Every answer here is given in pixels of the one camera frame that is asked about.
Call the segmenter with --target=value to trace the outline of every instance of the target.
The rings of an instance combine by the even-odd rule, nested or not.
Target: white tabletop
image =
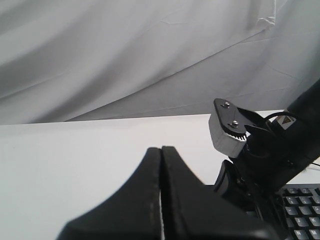
[[[148,147],[175,146],[213,184],[226,156],[213,148],[208,120],[203,114],[0,126],[0,239],[55,239],[67,221],[110,197]],[[308,168],[290,183],[320,183],[320,172]]]

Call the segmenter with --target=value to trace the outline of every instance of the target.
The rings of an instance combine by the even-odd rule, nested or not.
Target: white cloth backdrop
[[[319,0],[2,0],[0,124],[283,109],[320,77]]]

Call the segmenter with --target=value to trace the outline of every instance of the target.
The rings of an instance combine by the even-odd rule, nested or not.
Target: metal screw
[[[221,106],[224,107],[225,109],[228,109],[230,107],[230,103],[226,101],[224,105],[221,105]]]
[[[230,126],[234,129],[236,129],[238,127],[238,125],[239,125],[239,123],[236,120],[232,121],[232,123],[230,124]]]

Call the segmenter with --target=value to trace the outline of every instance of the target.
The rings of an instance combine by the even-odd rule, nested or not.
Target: keyboard
[[[320,184],[287,184],[283,200],[288,240],[320,240]]]

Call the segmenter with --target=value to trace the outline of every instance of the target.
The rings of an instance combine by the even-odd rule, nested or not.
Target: warning label
[[[295,123],[296,119],[292,116],[278,116],[276,121],[284,130],[286,130]]]

